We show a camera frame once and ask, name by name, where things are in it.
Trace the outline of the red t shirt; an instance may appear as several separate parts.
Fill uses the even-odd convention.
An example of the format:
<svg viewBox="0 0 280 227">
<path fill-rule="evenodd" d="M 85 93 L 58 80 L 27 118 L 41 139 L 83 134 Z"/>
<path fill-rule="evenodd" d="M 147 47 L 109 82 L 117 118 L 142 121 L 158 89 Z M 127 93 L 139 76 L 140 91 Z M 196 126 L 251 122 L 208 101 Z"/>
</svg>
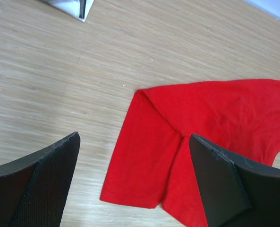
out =
<svg viewBox="0 0 280 227">
<path fill-rule="evenodd" d="M 137 90 L 100 199 L 187 227 L 280 227 L 280 80 Z"/>
</svg>

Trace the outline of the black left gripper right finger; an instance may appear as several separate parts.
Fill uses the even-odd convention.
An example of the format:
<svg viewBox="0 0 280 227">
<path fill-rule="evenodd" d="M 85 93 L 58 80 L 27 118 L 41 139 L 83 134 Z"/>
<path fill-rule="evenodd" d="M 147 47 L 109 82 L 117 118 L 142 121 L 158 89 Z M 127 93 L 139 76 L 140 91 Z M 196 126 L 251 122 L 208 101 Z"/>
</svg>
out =
<svg viewBox="0 0 280 227">
<path fill-rule="evenodd" d="M 280 169 L 193 134 L 190 155 L 210 227 L 280 227 Z"/>
</svg>

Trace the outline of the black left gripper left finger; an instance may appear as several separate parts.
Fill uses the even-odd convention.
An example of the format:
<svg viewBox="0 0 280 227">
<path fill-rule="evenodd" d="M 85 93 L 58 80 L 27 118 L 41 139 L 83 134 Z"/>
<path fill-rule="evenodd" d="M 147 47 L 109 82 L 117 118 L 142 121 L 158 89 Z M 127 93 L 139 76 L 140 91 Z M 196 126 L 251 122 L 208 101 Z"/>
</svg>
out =
<svg viewBox="0 0 280 227">
<path fill-rule="evenodd" d="M 0 165 L 0 227 L 60 226 L 79 149 L 74 132 Z"/>
</svg>

